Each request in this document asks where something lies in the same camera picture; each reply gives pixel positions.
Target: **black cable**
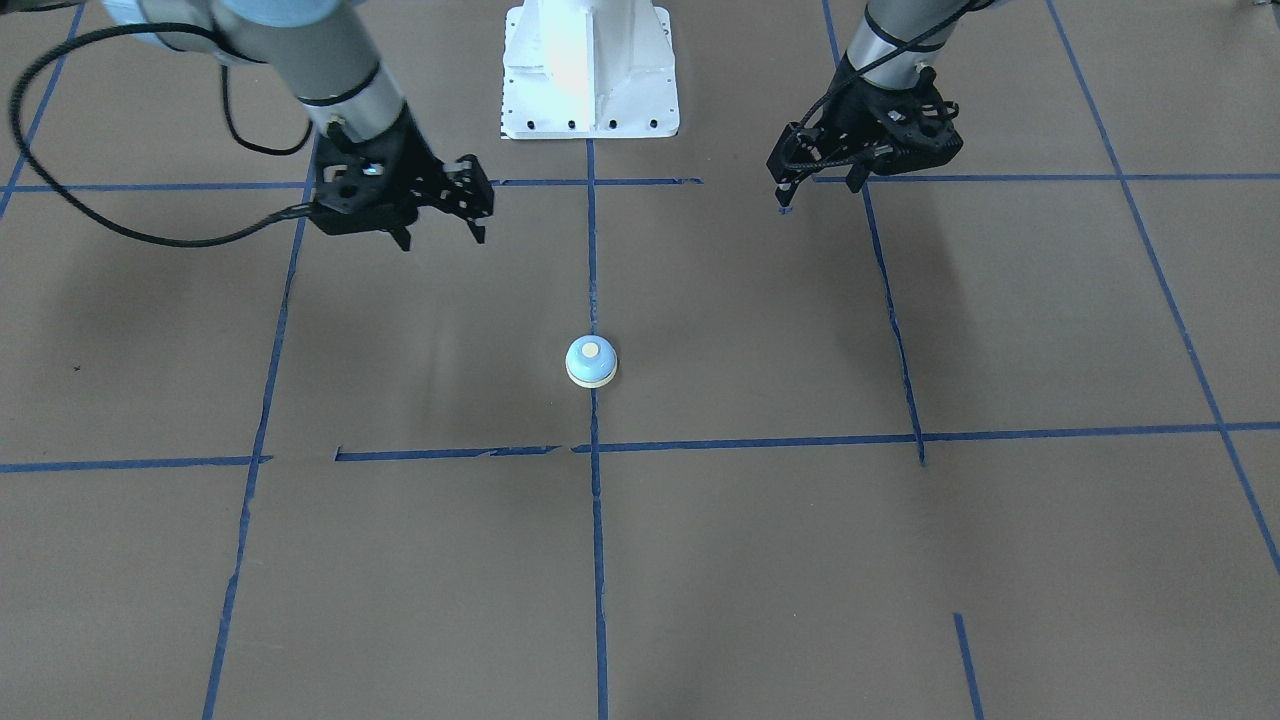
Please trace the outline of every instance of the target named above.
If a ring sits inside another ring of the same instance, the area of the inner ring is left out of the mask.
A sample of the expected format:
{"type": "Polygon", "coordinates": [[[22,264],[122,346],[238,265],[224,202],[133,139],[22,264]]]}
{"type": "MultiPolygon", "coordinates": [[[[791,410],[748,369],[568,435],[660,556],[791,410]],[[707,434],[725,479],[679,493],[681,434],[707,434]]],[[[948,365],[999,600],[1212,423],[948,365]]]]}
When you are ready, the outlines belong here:
{"type": "Polygon", "coordinates": [[[38,8],[27,8],[24,10],[18,10],[19,13],[47,13],[49,10],[65,10],[67,8],[74,8],[79,3],[59,3],[56,5],[41,5],[38,8]]]}
{"type": "MultiPolygon", "coordinates": [[[[996,3],[996,0],[969,0],[969,3],[965,3],[959,10],[956,10],[955,13],[951,13],[945,20],[942,20],[938,24],[931,27],[929,29],[922,32],[920,35],[913,37],[911,40],[909,40],[904,45],[901,45],[900,47],[895,47],[888,54],[877,58],[872,63],[868,63],[863,68],[855,69],[854,74],[851,77],[849,77],[849,79],[846,79],[845,82],[842,82],[842,83],[840,83],[840,85],[837,85],[837,86],[835,86],[832,88],[829,88],[826,95],[823,95],[822,97],[819,97],[818,101],[814,102],[812,108],[809,108],[809,111],[805,113],[804,118],[801,118],[800,122],[797,123],[800,127],[796,129],[796,132],[799,132],[800,129],[808,129],[809,120],[812,120],[813,117],[815,114],[818,114],[818,110],[820,110],[828,102],[831,102],[831,100],[836,95],[840,95],[841,92],[844,92],[844,91],[849,90],[850,87],[852,87],[854,83],[858,82],[859,79],[861,79],[861,77],[865,76],[867,73],[874,70],[876,68],[883,65],[884,63],[888,63],[890,60],[897,58],[899,55],[902,55],[905,53],[910,53],[911,50],[918,49],[920,45],[924,44],[925,40],[928,40],[928,38],[933,37],[934,35],[942,32],[943,29],[951,27],[952,23],[957,22],[965,14],[968,14],[968,13],[975,13],[978,10],[984,10],[986,8],[991,6],[993,3],[996,3]]],[[[788,169],[788,170],[791,170],[791,172],[817,172],[817,170],[826,170],[828,168],[842,168],[845,165],[852,165],[856,161],[858,161],[856,158],[847,158],[845,160],[823,160],[823,161],[819,161],[819,163],[782,163],[782,167],[786,168],[786,169],[788,169]]]]}
{"type": "Polygon", "coordinates": [[[145,232],[138,232],[132,228],[127,228],[97,214],[92,208],[84,205],[84,202],[82,202],[78,197],[76,197],[65,187],[63,187],[61,183],[54,179],[54,177],[49,174],[49,170],[46,170],[45,167],[40,163],[40,160],[36,159],[35,154],[32,154],[31,151],[31,145],[27,142],[27,138],[24,138],[22,133],[22,105],[23,100],[26,100],[27,97],[27,90],[29,90],[31,82],[36,78],[36,76],[40,74],[40,72],[44,70],[46,67],[55,63],[59,58],[65,58],[67,55],[74,53],[76,50],[79,50],[81,47],[84,47],[86,45],[92,45],[95,42],[101,42],[104,40],[120,37],[124,35],[143,35],[143,33],[160,33],[160,32],[198,35],[200,37],[211,40],[215,44],[218,42],[218,37],[212,33],[212,31],[209,31],[200,26],[192,26],[186,23],[141,23],[141,24],[129,24],[120,27],[109,27],[87,32],[79,37],[68,40],[67,42],[63,42],[52,47],[40,58],[36,58],[36,60],[31,65],[28,65],[26,70],[23,70],[22,77],[19,77],[18,82],[14,83],[13,86],[13,94],[9,96],[9,131],[13,133],[13,140],[18,145],[18,151],[27,159],[27,163],[31,165],[33,170],[36,170],[36,174],[38,174],[41,179],[44,179],[49,184],[49,187],[54,190],[54,192],[61,195],[63,200],[70,202],[72,206],[74,206],[77,210],[88,217],[88,219],[102,225],[104,228],[123,234],[125,237],[132,237],[133,240],[141,240],[142,242],[150,242],[152,245],[163,245],[165,247],[212,247],[216,245],[227,245],[228,242],[234,242],[237,240],[253,234],[257,231],[270,224],[279,223],[283,220],[293,220],[297,218],[306,218],[307,215],[310,215],[311,214],[310,204],[291,205],[289,208],[284,208],[279,211],[271,213],[270,215],[248,225],[247,228],[220,237],[211,237],[207,240],[173,240],[168,237],[160,237],[145,232]]]}
{"type": "Polygon", "coordinates": [[[223,119],[227,122],[227,129],[232,133],[232,138],[236,140],[237,145],[247,150],[252,150],[253,152],[274,155],[276,158],[287,158],[306,147],[307,141],[311,140],[311,129],[315,127],[311,120],[307,120],[307,129],[302,131],[302,140],[300,140],[293,147],[266,147],[265,145],[259,145],[241,137],[239,132],[236,129],[236,120],[232,118],[230,69],[228,69],[227,65],[219,65],[218,74],[221,77],[223,119]]]}

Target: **grid line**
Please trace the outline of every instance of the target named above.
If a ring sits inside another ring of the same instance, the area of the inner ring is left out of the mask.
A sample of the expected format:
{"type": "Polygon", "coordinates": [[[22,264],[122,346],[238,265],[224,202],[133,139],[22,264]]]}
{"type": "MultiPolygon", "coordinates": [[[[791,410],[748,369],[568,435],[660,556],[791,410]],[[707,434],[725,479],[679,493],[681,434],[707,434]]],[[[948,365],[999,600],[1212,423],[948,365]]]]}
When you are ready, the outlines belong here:
{"type": "MultiPolygon", "coordinates": [[[[596,266],[595,141],[586,141],[586,263],[591,334],[599,327],[596,266]]],[[[591,388],[591,556],[595,578],[595,702],[596,717],[609,720],[609,651],[604,614],[604,509],[600,483],[600,396],[591,388]]]]}
{"type": "Polygon", "coordinates": [[[513,457],[527,455],[550,455],[559,450],[558,445],[524,445],[513,447],[457,447],[447,450],[392,450],[383,452],[343,452],[339,447],[333,454],[334,462],[380,462],[387,460],[447,460],[457,457],[513,457]]]}
{"type": "MultiPolygon", "coordinates": [[[[219,190],[301,190],[303,182],[157,182],[63,184],[77,192],[188,192],[219,190]]],[[[55,192],[47,184],[19,184],[14,192],[55,192]]]]}
{"type": "MultiPolygon", "coordinates": [[[[270,460],[262,456],[262,462],[270,460]]],[[[248,455],[220,457],[151,457],[141,460],[73,460],[67,462],[0,462],[0,475],[18,473],[78,473],[84,470],[148,470],[156,468],[238,468],[247,466],[248,455]]]]}
{"type": "MultiPolygon", "coordinates": [[[[933,183],[933,182],[1274,182],[1280,173],[972,173],[940,176],[870,176],[870,184],[933,183]]],[[[818,183],[844,183],[845,178],[819,176],[818,183]]]]}
{"type": "MultiPolygon", "coordinates": [[[[827,41],[831,44],[832,64],[838,68],[842,60],[840,44],[836,40],[836,23],[831,18],[831,0],[822,0],[822,15],[827,23],[827,41]]],[[[924,465],[925,450],[924,437],[920,428],[920,414],[915,405],[915,391],[911,388],[911,369],[906,360],[906,343],[902,341],[902,328],[897,320],[897,310],[893,306],[893,287],[888,279],[888,266],[884,264],[884,250],[881,246],[879,228],[876,224],[876,206],[872,202],[870,187],[863,186],[863,206],[867,211],[867,228],[872,236],[872,250],[876,252],[876,265],[879,269],[881,283],[884,286],[884,309],[888,314],[890,329],[893,332],[893,342],[897,345],[897,360],[902,374],[902,391],[906,400],[906,411],[911,419],[911,432],[915,439],[915,452],[924,465]]]]}
{"type": "Polygon", "coordinates": [[[978,692],[978,673],[973,666],[973,653],[969,652],[969,633],[964,626],[964,615],[954,612],[951,618],[956,625],[956,642],[960,643],[960,660],[964,662],[964,678],[969,685],[969,705],[973,706],[973,720],[984,720],[982,693],[978,692]]]}

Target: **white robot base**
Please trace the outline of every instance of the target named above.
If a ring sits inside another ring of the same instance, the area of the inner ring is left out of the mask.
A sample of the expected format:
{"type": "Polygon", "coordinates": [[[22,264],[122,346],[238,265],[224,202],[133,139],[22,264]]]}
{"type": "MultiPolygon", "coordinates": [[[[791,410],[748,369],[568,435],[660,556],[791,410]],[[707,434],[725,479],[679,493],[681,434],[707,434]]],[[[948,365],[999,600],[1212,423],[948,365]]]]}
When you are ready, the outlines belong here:
{"type": "Polygon", "coordinates": [[[502,136],[671,137],[671,14],[650,0],[525,0],[507,13],[502,136]]]}

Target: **blue tape line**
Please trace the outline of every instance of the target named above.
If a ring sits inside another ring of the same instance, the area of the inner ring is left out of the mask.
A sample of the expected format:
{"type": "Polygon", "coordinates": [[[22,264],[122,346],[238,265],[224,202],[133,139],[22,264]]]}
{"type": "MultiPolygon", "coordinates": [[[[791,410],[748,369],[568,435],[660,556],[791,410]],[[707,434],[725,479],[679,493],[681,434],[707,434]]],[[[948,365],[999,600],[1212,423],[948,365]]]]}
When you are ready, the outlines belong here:
{"type": "MultiPolygon", "coordinates": [[[[307,163],[307,179],[303,183],[302,200],[311,197],[315,184],[314,160],[315,149],[311,151],[312,161],[307,163]]],[[[266,425],[271,418],[271,400],[275,396],[275,379],[280,370],[280,354],[284,348],[284,329],[289,322],[289,293],[293,291],[293,277],[298,270],[298,255],[302,251],[302,236],[307,228],[306,218],[300,218],[293,229],[293,249],[289,252],[289,269],[284,275],[284,290],[280,296],[280,310],[275,318],[275,340],[271,343],[271,363],[266,370],[266,387],[262,391],[262,413],[259,416],[257,433],[253,436],[253,455],[248,465],[248,477],[244,480],[244,501],[241,503],[239,534],[236,542],[236,566],[232,577],[227,580],[227,593],[223,597],[223,614],[218,623],[218,642],[214,644],[214,661],[209,669],[209,688],[205,692],[205,708],[202,720],[212,720],[214,706],[218,702],[218,687],[221,682],[223,660],[227,657],[227,637],[232,628],[232,614],[236,610],[236,593],[239,588],[241,568],[244,564],[244,544],[248,542],[248,523],[251,518],[250,505],[257,492],[257,473],[262,465],[262,447],[266,443],[266,425]]]]}
{"type": "Polygon", "coordinates": [[[494,187],[582,187],[585,179],[495,179],[489,184],[494,187]]]}
{"type": "Polygon", "coordinates": [[[654,186],[654,184],[705,184],[703,178],[605,178],[598,186],[654,186]]]}
{"type": "Polygon", "coordinates": [[[1115,168],[1116,177],[1120,178],[1120,188],[1124,191],[1125,201],[1129,204],[1129,211],[1133,214],[1133,220],[1138,225],[1138,234],[1142,236],[1142,243],[1147,250],[1147,258],[1151,260],[1151,266],[1156,273],[1156,279],[1160,282],[1160,290],[1165,295],[1165,302],[1169,305],[1169,311],[1174,315],[1174,323],[1178,325],[1178,333],[1183,338],[1183,346],[1187,348],[1187,356],[1192,361],[1192,368],[1196,370],[1196,378],[1199,380],[1201,389],[1204,392],[1204,400],[1208,402],[1210,410],[1213,414],[1213,421],[1217,424],[1219,433],[1222,437],[1222,445],[1226,447],[1226,454],[1231,459],[1233,468],[1235,468],[1235,477],[1240,482],[1240,488],[1244,491],[1244,497],[1248,501],[1249,510],[1253,512],[1253,520],[1257,523],[1258,532],[1262,534],[1262,541],[1267,547],[1267,552],[1271,555],[1271,564],[1275,566],[1276,574],[1280,574],[1280,551],[1276,550],[1276,542],[1271,536],[1271,528],[1267,525],[1266,516],[1262,514],[1262,506],[1258,503],[1257,496],[1253,493],[1253,486],[1249,483],[1249,477],[1244,471],[1243,462],[1240,462],[1240,456],[1235,450],[1235,442],[1231,441],[1231,433],[1228,430],[1226,421],[1222,419],[1222,411],[1217,405],[1217,400],[1213,397],[1213,391],[1210,388],[1208,375],[1204,373],[1203,365],[1201,365],[1199,355],[1196,352],[1196,345],[1192,342],[1190,332],[1187,329],[1183,314],[1178,309],[1178,301],[1174,299],[1169,278],[1165,277],[1164,266],[1160,263],[1160,258],[1156,255],[1156,246],[1151,242],[1151,233],[1147,232],[1147,223],[1143,222],[1142,213],[1138,210],[1138,202],[1133,197],[1133,190],[1129,187],[1129,181],[1124,177],[1120,158],[1116,155],[1115,147],[1111,143],[1111,136],[1107,133],[1107,128],[1102,123],[1102,114],[1098,111],[1098,105],[1093,100],[1093,94],[1089,92],[1089,86],[1084,81],[1084,72],[1080,69],[1080,63],[1075,56],[1075,51],[1071,49],[1071,41],[1066,36],[1066,28],[1062,26],[1062,19],[1057,14],[1057,8],[1053,6],[1053,0],[1044,0],[1044,4],[1048,6],[1048,12],[1053,18],[1053,24],[1057,27],[1059,37],[1061,37],[1062,46],[1066,49],[1066,56],[1071,60],[1071,69],[1075,70],[1075,79],[1080,83],[1080,91],[1084,94],[1084,100],[1089,105],[1093,120],[1098,126],[1098,135],[1102,137],[1102,145],[1106,147],[1107,155],[1111,158],[1111,165],[1115,168]]]}
{"type": "MultiPolygon", "coordinates": [[[[614,442],[600,443],[600,452],[662,452],[667,450],[745,450],[758,447],[824,447],[845,445],[895,445],[915,442],[911,434],[883,436],[831,436],[831,437],[788,437],[788,438],[748,438],[748,439],[682,439],[667,442],[614,442]]],[[[593,446],[580,445],[572,448],[581,455],[591,452],[593,446]]]]}
{"type": "Polygon", "coordinates": [[[1280,430],[1280,423],[1228,423],[1226,429],[1235,432],[1280,430]]]}
{"type": "Polygon", "coordinates": [[[600,506],[600,400],[591,391],[591,539],[595,559],[595,698],[599,720],[609,720],[609,652],[604,623],[604,520],[600,506]]]}
{"type": "Polygon", "coordinates": [[[1280,179],[1280,173],[1142,173],[1142,174],[1125,174],[1125,179],[1130,181],[1172,181],[1172,182],[1194,182],[1194,181],[1277,181],[1280,179]]]}
{"type": "MultiPolygon", "coordinates": [[[[133,184],[68,184],[67,190],[77,192],[183,192],[206,190],[298,190],[306,187],[302,182],[175,182],[175,183],[133,183],[133,184]]],[[[22,184],[14,192],[54,192],[47,184],[22,184]]]]}
{"type": "Polygon", "coordinates": [[[831,59],[840,64],[840,41],[836,40],[836,23],[831,19],[831,0],[822,0],[822,15],[827,20],[827,42],[831,44],[831,59]]]}
{"type": "MultiPolygon", "coordinates": [[[[904,182],[1080,182],[1080,181],[1107,181],[1115,182],[1114,174],[968,174],[968,176],[872,176],[868,183],[904,183],[904,182]]],[[[845,178],[835,176],[822,176],[814,178],[819,183],[844,183],[845,178]]]]}
{"type": "MultiPolygon", "coordinates": [[[[588,173],[594,174],[595,143],[588,140],[588,173]]],[[[497,179],[494,187],[588,187],[596,186],[660,186],[660,184],[705,184],[703,178],[566,178],[566,179],[497,179]]]]}
{"type": "Polygon", "coordinates": [[[385,460],[445,460],[452,457],[511,457],[518,455],[549,455],[558,445],[530,445],[521,447],[458,447],[449,450],[404,450],[384,452],[343,452],[338,450],[334,462],[379,462],[385,460]]]}
{"type": "Polygon", "coordinates": [[[973,655],[969,652],[969,633],[964,629],[964,615],[952,614],[956,624],[956,639],[960,642],[960,659],[964,661],[964,676],[969,683],[969,703],[973,705],[973,720],[984,720],[982,694],[978,692],[978,674],[973,669],[973,655]]]}
{"type": "Polygon", "coordinates": [[[586,296],[590,304],[591,334],[596,334],[599,315],[599,292],[595,265],[595,141],[586,141],[586,296]]]}
{"type": "MultiPolygon", "coordinates": [[[[76,15],[72,17],[72,24],[67,29],[67,40],[76,37],[79,32],[81,18],[84,17],[84,5],[76,8],[76,15]]],[[[40,131],[40,122],[45,119],[45,109],[49,108],[49,101],[54,96],[54,88],[58,87],[58,81],[63,77],[63,68],[67,65],[67,55],[63,55],[54,63],[52,74],[49,76],[49,82],[45,85],[45,94],[40,97],[40,105],[36,106],[36,114],[31,118],[31,128],[27,131],[26,141],[27,145],[35,146],[36,133],[40,131]]],[[[4,218],[5,211],[9,209],[9,200],[13,197],[14,188],[18,186],[18,177],[22,176],[22,169],[27,167],[27,158],[19,155],[18,160],[13,164],[13,173],[9,174],[9,182],[5,184],[4,196],[0,197],[0,218],[4,218]]]]}
{"type": "Polygon", "coordinates": [[[915,433],[915,452],[920,457],[920,465],[927,462],[924,452],[924,437],[920,429],[920,413],[915,405],[915,391],[911,388],[911,370],[906,363],[906,345],[902,342],[902,328],[897,322],[897,309],[893,306],[893,290],[888,282],[888,266],[884,264],[884,249],[879,240],[879,228],[876,225],[876,208],[872,205],[872,188],[863,187],[863,205],[867,208],[867,225],[872,232],[872,249],[876,251],[876,264],[879,265],[881,283],[884,286],[884,305],[888,309],[888,324],[893,329],[893,340],[897,342],[897,360],[902,372],[902,389],[906,393],[906,409],[911,415],[911,432],[915,433]]]}
{"type": "Polygon", "coordinates": [[[983,430],[970,433],[924,433],[927,442],[973,442],[984,439],[1051,439],[1073,437],[1126,437],[1216,433],[1217,425],[1128,425],[1112,428],[1050,428],[1043,430],[983,430]]]}
{"type": "Polygon", "coordinates": [[[10,473],[74,473],[83,470],[150,470],[154,468],[241,468],[252,460],[248,455],[227,457],[157,457],[147,460],[83,460],[73,462],[5,462],[0,474],[10,473]]]}

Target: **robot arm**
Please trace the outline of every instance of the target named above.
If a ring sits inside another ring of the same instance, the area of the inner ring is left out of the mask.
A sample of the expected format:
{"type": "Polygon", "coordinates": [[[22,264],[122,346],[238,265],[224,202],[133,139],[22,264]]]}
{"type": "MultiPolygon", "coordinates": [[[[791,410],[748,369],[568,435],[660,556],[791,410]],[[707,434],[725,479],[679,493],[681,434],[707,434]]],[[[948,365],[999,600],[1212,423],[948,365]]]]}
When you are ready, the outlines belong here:
{"type": "MultiPolygon", "coordinates": [[[[0,0],[0,12],[64,6],[0,0]]],[[[307,217],[329,234],[383,231],[410,249],[408,225],[431,206],[484,242],[493,187],[474,155],[442,163],[428,146],[348,0],[104,0],[122,24],[184,23],[216,41],[161,32],[146,40],[223,64],[270,64],[319,131],[307,217]]]]}
{"type": "Polygon", "coordinates": [[[959,108],[933,86],[933,60],[961,15],[1000,1],[870,0],[827,95],[787,124],[769,155],[778,202],[788,206],[799,184],[827,168],[847,167],[845,182],[859,192],[870,173],[950,163],[964,146],[951,122],[959,108]]]}

